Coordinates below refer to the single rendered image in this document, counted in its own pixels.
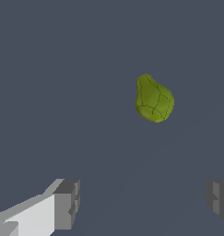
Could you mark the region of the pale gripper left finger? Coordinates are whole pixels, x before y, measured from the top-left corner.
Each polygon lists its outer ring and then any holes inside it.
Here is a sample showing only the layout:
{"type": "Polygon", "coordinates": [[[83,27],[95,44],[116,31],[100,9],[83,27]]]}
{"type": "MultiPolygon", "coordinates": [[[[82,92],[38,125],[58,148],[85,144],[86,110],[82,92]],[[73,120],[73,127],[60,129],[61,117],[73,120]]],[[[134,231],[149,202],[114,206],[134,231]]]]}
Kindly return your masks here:
{"type": "Polygon", "coordinates": [[[51,236],[71,230],[80,206],[80,180],[56,179],[41,195],[0,212],[0,236],[51,236]]]}

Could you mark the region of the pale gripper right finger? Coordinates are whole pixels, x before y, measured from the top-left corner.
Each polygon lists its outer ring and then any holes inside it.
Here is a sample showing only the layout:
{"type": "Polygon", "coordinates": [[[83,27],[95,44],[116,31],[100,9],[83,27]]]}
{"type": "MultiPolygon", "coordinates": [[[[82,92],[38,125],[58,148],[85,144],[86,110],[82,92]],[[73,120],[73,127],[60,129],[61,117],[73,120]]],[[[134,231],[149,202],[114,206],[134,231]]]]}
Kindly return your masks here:
{"type": "Polygon", "coordinates": [[[205,181],[207,206],[224,221],[224,179],[205,181]]]}

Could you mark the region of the green pear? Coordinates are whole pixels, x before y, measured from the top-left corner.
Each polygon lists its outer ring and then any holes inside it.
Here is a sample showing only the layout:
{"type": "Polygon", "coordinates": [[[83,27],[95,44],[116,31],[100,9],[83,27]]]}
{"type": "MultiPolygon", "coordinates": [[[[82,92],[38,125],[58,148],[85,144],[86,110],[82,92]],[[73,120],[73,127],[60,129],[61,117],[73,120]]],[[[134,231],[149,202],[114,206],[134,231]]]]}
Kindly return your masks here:
{"type": "Polygon", "coordinates": [[[136,110],[150,122],[160,123],[171,114],[174,106],[172,93],[157,83],[151,75],[144,74],[136,81],[136,110]]]}

